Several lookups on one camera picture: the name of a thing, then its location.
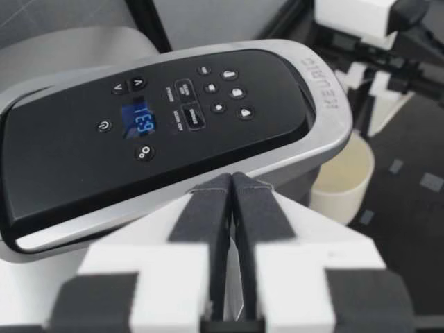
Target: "up arrow button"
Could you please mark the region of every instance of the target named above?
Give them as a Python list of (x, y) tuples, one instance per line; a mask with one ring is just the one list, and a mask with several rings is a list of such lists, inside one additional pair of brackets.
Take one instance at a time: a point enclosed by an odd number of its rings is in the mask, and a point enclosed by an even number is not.
[(138, 76), (136, 78), (132, 78), (130, 84), (131, 84), (131, 90), (137, 91), (145, 87), (146, 81), (141, 76)]

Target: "power button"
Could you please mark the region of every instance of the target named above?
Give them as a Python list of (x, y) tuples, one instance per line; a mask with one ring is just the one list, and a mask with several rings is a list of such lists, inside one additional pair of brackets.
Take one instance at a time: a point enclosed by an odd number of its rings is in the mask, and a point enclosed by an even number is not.
[(135, 150), (136, 160), (141, 162), (147, 162), (154, 157), (154, 148), (148, 144), (138, 146)]
[(97, 130), (100, 133), (106, 133), (109, 131), (112, 127), (111, 121), (109, 120), (102, 120), (100, 123), (97, 124)]

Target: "silver trim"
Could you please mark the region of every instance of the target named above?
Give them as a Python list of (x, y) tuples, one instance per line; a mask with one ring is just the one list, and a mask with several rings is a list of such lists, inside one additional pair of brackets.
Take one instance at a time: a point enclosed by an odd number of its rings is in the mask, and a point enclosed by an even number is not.
[[(272, 151), (235, 162), (207, 173), (183, 180), (150, 193), (111, 205), (107, 208), (34, 232), (17, 240), (25, 252), (44, 250), (79, 239), (94, 232), (123, 225), (139, 218), (174, 198), (178, 198), (194, 185), (209, 180), (220, 173), (242, 171), (250, 177), (269, 174), (272, 171), (303, 161), (305, 169), (312, 169), (338, 153), (346, 144), (352, 129), (350, 106), (332, 70), (308, 47), (288, 40), (262, 40), (236, 42), (181, 50), (141, 59), (131, 64), (99, 69), (52, 88), (33, 94), (17, 105), (30, 103), (44, 96), (113, 74), (152, 65), (159, 62), (201, 56), (208, 53), (259, 49), (278, 54), (287, 59), (305, 79), (316, 105), (316, 120), (311, 131), (301, 140)], [(291, 177), (300, 174), (295, 171)]]

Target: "dark floor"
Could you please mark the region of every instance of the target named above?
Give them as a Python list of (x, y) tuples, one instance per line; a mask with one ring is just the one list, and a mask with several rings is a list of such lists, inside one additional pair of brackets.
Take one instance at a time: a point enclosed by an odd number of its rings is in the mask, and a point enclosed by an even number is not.
[[(370, 140), (376, 170), (352, 227), (375, 240), (386, 263), (407, 283), (417, 314), (444, 314), (444, 110), (413, 100)], [(395, 160), (403, 162), (394, 174)], [(368, 225), (365, 211), (374, 215)]]

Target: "white robot part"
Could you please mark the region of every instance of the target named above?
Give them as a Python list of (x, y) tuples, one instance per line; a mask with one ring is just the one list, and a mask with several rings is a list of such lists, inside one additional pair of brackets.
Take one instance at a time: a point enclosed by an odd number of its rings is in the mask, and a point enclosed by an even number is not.
[(315, 0), (315, 20), (362, 42), (391, 49), (396, 33), (388, 34), (390, 10), (396, 0)]

